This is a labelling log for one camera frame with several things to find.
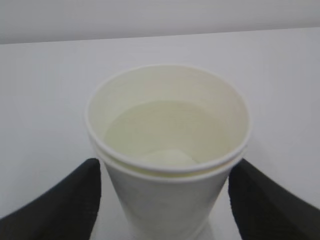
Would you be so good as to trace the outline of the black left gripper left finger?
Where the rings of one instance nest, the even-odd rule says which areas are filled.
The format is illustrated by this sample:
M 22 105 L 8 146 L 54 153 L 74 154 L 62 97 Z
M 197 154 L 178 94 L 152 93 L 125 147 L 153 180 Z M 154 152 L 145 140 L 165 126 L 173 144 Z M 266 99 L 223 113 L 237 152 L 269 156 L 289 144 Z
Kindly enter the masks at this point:
M 89 240 L 101 201 L 101 167 L 96 158 L 47 192 L 0 220 L 2 240 Z

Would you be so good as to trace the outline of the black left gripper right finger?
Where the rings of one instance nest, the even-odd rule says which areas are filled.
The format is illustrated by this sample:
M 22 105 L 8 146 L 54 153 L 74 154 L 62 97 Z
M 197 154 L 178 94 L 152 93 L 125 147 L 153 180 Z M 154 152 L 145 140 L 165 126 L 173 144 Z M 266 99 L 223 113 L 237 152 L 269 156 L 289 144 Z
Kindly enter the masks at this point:
M 228 178 L 233 218 L 243 240 L 318 240 L 320 210 L 242 159 Z

